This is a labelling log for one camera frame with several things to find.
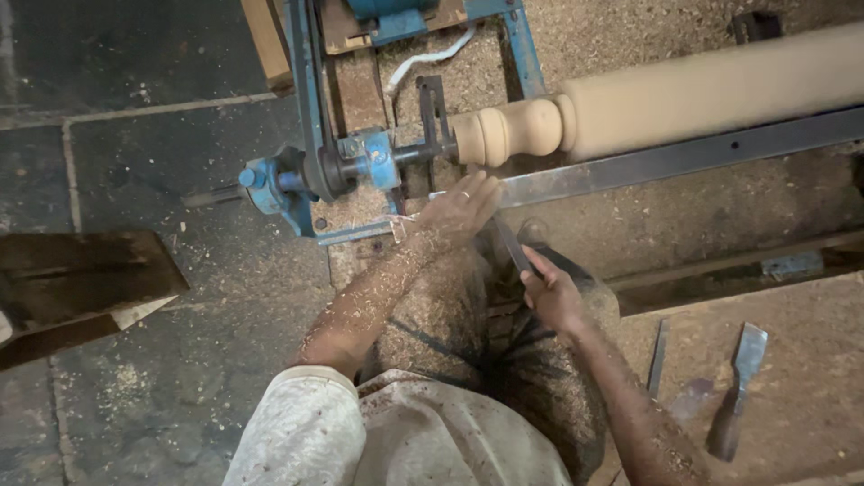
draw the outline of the concrete floor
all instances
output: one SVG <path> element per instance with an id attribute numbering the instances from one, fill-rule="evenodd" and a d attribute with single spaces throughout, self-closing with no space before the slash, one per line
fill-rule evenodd
<path id="1" fill-rule="evenodd" d="M 857 0 L 579 0 L 566 12 L 548 1 L 525 3 L 550 87 L 729 45 L 725 22 L 745 7 L 788 14 L 791 32 L 864 18 Z M 0 483 L 219 483 L 267 382 L 333 290 L 327 253 L 292 238 L 278 219 L 240 206 L 187 211 L 180 197 L 223 185 L 244 160 L 299 142 L 293 100 L 233 98 L 264 91 L 239 2 L 54 4 L 0 2 L 11 9 L 15 40 L 0 71 L 0 127 L 223 101 L 73 124 L 70 153 L 59 126 L 0 131 L 0 232 L 69 232 L 72 214 L 84 231 L 154 229 L 193 287 L 141 326 L 0 374 Z M 447 35 L 429 39 L 447 43 Z M 497 35 L 483 28 L 456 59 L 411 76 L 442 74 L 457 111 L 503 102 L 503 74 L 490 56 L 499 51 Z M 426 48 L 409 44 L 384 53 L 396 62 Z M 478 60 L 490 60 L 489 68 Z M 388 66 L 383 59 L 382 76 Z M 400 120 L 416 117 L 415 106 L 410 95 L 400 97 Z M 600 275 L 648 270 L 864 225 L 849 183 L 848 155 L 859 149 L 749 163 L 506 216 L 515 224 L 546 214 L 553 245 Z"/>

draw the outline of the man's right hand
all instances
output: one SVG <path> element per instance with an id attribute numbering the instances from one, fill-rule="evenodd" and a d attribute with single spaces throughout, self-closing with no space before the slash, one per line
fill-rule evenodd
<path id="1" fill-rule="evenodd" d="M 522 245 L 525 256 L 537 271 L 537 275 L 527 270 L 519 277 L 525 285 L 525 303 L 532 308 L 543 324 L 554 330 L 562 338 L 575 336 L 585 326 L 582 315 L 582 297 L 573 279 L 540 253 L 529 246 Z"/>

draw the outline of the person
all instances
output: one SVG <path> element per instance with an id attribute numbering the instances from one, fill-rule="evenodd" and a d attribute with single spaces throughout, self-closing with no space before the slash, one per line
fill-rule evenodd
<path id="1" fill-rule="evenodd" d="M 483 171 L 461 179 L 327 305 L 225 485 L 585 484 L 607 425 L 632 484 L 709 483 L 607 338 L 612 293 L 522 231 L 537 275 L 519 275 L 524 306 L 496 330 L 472 243 L 501 194 Z"/>

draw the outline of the leg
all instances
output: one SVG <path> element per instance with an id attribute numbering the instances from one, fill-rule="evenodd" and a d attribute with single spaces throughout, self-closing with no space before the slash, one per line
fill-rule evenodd
<path id="1" fill-rule="evenodd" d="M 488 341 L 485 267 L 472 248 L 464 248 L 426 268 L 393 311 L 361 382 L 395 368 L 477 389 Z"/>
<path id="2" fill-rule="evenodd" d="M 601 327 L 618 324 L 618 301 L 608 287 L 548 246 L 532 246 L 570 274 Z M 600 391 L 527 307 L 518 311 L 511 345 L 489 370 L 487 385 L 552 441 L 574 484 L 585 484 L 600 467 L 606 436 Z"/>

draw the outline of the wooden handle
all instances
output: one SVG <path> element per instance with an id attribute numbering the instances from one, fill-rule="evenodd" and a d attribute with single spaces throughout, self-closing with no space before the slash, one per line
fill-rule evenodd
<path id="1" fill-rule="evenodd" d="M 730 390 L 723 400 L 720 410 L 714 416 L 711 430 L 708 432 L 708 453 L 721 461 L 731 463 L 738 450 L 740 435 L 741 405 L 744 397 L 738 390 Z"/>

